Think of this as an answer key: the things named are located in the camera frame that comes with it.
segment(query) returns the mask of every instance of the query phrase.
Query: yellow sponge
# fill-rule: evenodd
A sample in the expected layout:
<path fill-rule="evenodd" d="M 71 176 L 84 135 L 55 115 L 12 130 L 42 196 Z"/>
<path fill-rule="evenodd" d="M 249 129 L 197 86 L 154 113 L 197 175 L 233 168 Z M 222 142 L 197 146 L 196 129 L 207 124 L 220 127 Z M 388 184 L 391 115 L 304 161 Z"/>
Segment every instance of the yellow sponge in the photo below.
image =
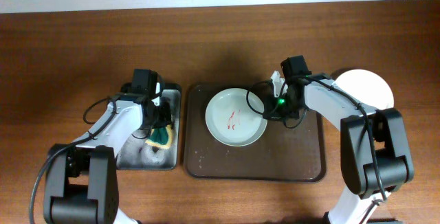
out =
<path fill-rule="evenodd" d="M 154 128 L 151 130 L 150 137 L 145 141 L 146 144 L 161 149 L 169 149 L 173 142 L 173 131 L 171 125 L 163 128 Z"/>

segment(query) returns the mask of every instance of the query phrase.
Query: white plate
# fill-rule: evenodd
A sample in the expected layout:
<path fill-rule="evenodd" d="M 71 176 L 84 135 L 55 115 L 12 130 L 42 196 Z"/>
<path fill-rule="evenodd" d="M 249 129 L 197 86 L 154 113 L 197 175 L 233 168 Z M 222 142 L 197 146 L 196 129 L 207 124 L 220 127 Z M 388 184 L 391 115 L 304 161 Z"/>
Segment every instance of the white plate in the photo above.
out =
<path fill-rule="evenodd" d="M 208 130 L 219 142 L 229 146 L 246 146 L 255 142 L 264 132 L 267 120 L 253 112 L 246 103 L 245 89 L 226 89 L 214 96 L 206 107 Z M 263 112 L 264 105 L 253 93 L 249 103 Z"/>

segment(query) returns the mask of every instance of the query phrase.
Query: gray tray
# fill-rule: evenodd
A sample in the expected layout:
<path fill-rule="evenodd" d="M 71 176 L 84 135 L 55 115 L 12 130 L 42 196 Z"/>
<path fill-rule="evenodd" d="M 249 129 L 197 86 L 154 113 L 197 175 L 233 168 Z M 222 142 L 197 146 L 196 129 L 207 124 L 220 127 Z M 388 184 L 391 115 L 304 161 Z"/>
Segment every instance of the gray tray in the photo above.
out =
<path fill-rule="evenodd" d="M 247 146 L 218 142 L 206 127 L 206 106 L 215 94 L 230 87 L 198 85 L 189 93 L 184 154 L 189 175 L 297 182 L 317 182 L 325 176 L 322 118 L 315 111 L 309 111 L 294 130 L 269 121 L 264 134 Z"/>
<path fill-rule="evenodd" d="M 177 164 L 179 146 L 179 121 L 181 89 L 179 85 L 165 84 L 161 99 L 169 101 L 173 119 L 174 139 L 169 149 L 155 149 L 146 139 L 130 136 L 116 157 L 118 170 L 172 170 Z M 136 137 L 144 137 L 144 131 L 135 131 Z"/>

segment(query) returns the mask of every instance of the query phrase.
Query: white round object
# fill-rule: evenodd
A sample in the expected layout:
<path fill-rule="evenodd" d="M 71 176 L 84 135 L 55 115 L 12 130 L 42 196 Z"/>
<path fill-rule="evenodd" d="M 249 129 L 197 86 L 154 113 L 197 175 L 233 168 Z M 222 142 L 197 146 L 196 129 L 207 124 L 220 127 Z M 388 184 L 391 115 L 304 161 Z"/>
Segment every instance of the white round object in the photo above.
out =
<path fill-rule="evenodd" d="M 382 77 L 364 69 L 354 69 L 341 74 L 336 84 L 359 101 L 380 110 L 394 107 L 390 86 Z"/>
<path fill-rule="evenodd" d="M 246 102 L 245 89 L 226 89 L 214 96 L 206 107 L 208 130 L 219 142 L 229 146 L 246 146 L 255 142 L 264 132 L 267 120 L 253 112 Z M 264 111 L 261 100 L 249 93 L 249 103 Z"/>

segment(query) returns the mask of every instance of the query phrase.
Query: red stain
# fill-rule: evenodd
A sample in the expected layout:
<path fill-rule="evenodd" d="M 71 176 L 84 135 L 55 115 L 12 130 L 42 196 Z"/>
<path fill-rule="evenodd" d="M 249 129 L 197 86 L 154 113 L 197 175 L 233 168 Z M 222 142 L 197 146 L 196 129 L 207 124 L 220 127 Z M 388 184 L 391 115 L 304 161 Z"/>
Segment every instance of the red stain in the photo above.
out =
<path fill-rule="evenodd" d="M 234 114 L 235 114 L 235 111 L 233 111 L 231 117 L 229 117 L 229 120 L 228 120 L 228 129 L 230 128 L 231 120 L 234 121 L 234 120 L 232 119 L 232 118 L 234 118 Z"/>
<path fill-rule="evenodd" d="M 236 124 L 237 120 L 239 121 L 239 125 L 240 125 L 240 112 L 241 112 L 241 110 L 239 110 L 235 119 L 234 119 L 235 111 L 232 112 L 232 115 L 229 117 L 229 120 L 228 120 L 228 129 L 230 129 L 231 125 L 232 125 L 232 130 L 235 130 L 235 124 Z"/>

